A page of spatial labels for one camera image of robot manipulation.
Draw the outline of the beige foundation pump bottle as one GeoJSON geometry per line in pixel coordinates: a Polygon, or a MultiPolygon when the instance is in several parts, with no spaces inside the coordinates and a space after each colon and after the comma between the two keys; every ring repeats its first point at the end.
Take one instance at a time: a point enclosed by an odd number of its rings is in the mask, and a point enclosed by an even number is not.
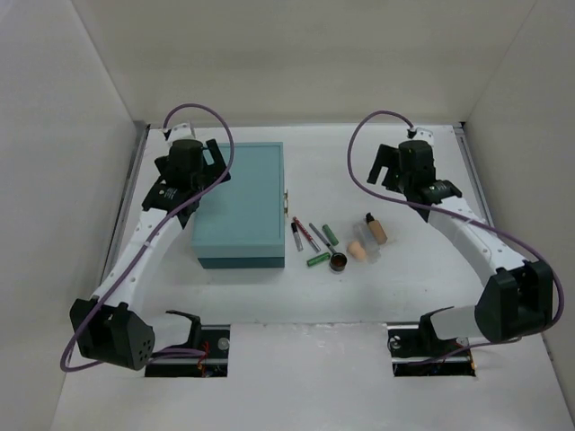
{"type": "Polygon", "coordinates": [[[376,220],[371,213],[366,213],[365,219],[367,228],[372,233],[376,243],[378,245],[385,245],[388,241],[388,238],[381,223],[376,220]]]}

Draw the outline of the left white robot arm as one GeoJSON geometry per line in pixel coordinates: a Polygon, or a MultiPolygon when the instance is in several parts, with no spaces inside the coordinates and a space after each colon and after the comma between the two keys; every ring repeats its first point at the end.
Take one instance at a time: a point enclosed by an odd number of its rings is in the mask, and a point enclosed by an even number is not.
{"type": "Polygon", "coordinates": [[[69,316],[73,344],[89,366],[142,369],[152,357],[156,333],[141,317],[148,284],[173,242],[189,224],[203,196],[230,180],[230,162],[217,141],[172,141],[155,159],[158,177],[141,204],[136,228],[109,275],[69,316]]]}

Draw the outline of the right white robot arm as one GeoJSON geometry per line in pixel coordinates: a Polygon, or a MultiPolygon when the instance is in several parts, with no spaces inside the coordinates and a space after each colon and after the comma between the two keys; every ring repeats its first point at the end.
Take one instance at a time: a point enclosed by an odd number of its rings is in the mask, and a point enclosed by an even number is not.
{"type": "Polygon", "coordinates": [[[483,284],[475,305],[447,307],[420,318],[416,341],[437,355],[449,340],[483,338],[500,343],[544,330],[553,317],[553,272],[512,250],[469,207],[449,180],[436,177],[433,150],[422,140],[380,145],[367,178],[405,196],[410,207],[442,233],[483,284]]]}

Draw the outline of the teal makeup organizer box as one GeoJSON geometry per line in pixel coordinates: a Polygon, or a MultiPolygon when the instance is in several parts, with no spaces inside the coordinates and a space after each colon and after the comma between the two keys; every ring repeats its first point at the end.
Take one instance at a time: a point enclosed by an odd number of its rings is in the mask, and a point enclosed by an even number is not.
{"type": "Polygon", "coordinates": [[[283,268],[283,144],[236,144],[230,175],[195,212],[191,249],[199,264],[204,269],[283,268]]]}

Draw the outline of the peach makeup sponge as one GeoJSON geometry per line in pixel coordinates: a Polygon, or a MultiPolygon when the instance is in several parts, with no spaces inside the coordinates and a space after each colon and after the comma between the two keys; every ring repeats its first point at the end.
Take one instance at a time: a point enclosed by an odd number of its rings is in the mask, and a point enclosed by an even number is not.
{"type": "Polygon", "coordinates": [[[350,242],[347,251],[355,260],[365,261],[367,259],[367,252],[359,241],[350,242]]]}

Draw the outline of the grey makeup pencil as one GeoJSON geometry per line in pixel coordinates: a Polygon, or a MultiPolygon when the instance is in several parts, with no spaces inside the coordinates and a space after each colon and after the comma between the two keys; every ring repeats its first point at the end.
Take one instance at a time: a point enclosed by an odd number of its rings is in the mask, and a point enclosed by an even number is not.
{"type": "Polygon", "coordinates": [[[335,254],[336,253],[335,248],[328,241],[328,239],[320,232],[320,230],[313,223],[309,223],[309,227],[316,234],[316,236],[319,238],[321,243],[330,251],[330,253],[335,254]]]}

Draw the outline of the black silver makeup pencil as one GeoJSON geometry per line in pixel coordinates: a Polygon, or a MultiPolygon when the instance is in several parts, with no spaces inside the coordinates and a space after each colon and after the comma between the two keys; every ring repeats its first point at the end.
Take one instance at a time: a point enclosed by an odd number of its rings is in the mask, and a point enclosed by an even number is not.
{"type": "Polygon", "coordinates": [[[301,252],[304,249],[304,247],[303,247],[303,243],[302,243],[296,222],[292,222],[290,224],[290,227],[291,227],[291,231],[292,231],[292,234],[294,237],[296,249],[298,252],[301,252]]]}

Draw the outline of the red white makeup pencil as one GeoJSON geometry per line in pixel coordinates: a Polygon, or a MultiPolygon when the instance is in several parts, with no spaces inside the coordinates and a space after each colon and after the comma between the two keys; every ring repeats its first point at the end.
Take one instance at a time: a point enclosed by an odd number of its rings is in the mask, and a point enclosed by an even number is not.
{"type": "Polygon", "coordinates": [[[310,244],[310,246],[313,248],[314,251],[317,251],[317,248],[315,246],[315,242],[314,242],[314,238],[311,236],[311,234],[305,229],[304,225],[302,224],[302,222],[299,220],[298,217],[293,216],[292,217],[292,221],[293,224],[296,227],[296,231],[301,233],[301,235],[305,238],[305,240],[310,244]]]}

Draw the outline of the green tube upper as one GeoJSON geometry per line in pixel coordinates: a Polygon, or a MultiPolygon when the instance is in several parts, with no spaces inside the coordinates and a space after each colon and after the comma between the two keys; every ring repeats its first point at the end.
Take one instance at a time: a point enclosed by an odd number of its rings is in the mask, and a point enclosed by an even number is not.
{"type": "Polygon", "coordinates": [[[332,246],[337,246],[339,244],[339,240],[336,237],[336,235],[334,234],[334,232],[332,231],[331,227],[327,224],[324,224],[322,226],[322,229],[323,229],[324,234],[326,235],[326,238],[330,242],[330,244],[332,246]]]}

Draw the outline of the green tube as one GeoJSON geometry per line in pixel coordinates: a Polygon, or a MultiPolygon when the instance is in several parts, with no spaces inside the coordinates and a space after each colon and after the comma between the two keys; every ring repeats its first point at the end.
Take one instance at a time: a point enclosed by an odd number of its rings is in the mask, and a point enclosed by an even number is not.
{"type": "Polygon", "coordinates": [[[339,244],[339,240],[336,237],[336,235],[334,234],[334,232],[332,231],[331,227],[327,224],[324,224],[322,226],[322,229],[323,229],[324,234],[326,235],[326,238],[330,242],[330,244],[332,246],[337,246],[339,244]]]}
{"type": "Polygon", "coordinates": [[[322,262],[325,262],[331,258],[331,254],[329,252],[324,252],[322,254],[318,254],[311,259],[306,261],[307,267],[311,268],[314,267],[322,262]]]}

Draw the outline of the round brown cosmetic jar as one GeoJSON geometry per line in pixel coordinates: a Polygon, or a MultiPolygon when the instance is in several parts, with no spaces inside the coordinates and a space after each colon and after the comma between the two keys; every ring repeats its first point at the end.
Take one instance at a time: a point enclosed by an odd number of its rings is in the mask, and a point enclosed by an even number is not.
{"type": "Polygon", "coordinates": [[[331,255],[329,266],[333,272],[340,273],[344,271],[347,264],[348,258],[344,253],[336,252],[331,255]]]}

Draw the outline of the green tube lower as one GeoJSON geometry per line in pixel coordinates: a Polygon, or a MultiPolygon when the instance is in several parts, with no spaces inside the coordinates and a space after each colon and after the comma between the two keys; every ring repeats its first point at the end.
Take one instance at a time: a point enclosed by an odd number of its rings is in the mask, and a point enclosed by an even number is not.
{"type": "Polygon", "coordinates": [[[324,252],[322,254],[318,254],[311,259],[306,261],[307,267],[311,268],[314,267],[322,262],[325,262],[331,258],[331,254],[329,252],[324,252]]]}

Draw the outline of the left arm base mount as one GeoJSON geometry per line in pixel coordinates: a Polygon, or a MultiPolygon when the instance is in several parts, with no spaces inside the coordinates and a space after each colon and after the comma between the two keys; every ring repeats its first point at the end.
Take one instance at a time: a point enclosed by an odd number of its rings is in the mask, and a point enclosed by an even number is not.
{"type": "Polygon", "coordinates": [[[145,367],[147,378],[227,377],[231,344],[229,325],[197,325],[180,345],[164,347],[145,367]]]}

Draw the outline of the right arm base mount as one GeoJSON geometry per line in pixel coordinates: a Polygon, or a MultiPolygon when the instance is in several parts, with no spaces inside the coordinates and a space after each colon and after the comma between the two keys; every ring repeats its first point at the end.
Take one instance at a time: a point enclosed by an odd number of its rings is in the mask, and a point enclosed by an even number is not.
{"type": "Polygon", "coordinates": [[[466,338],[437,339],[426,345],[417,323],[387,326],[394,377],[475,377],[466,338]]]}

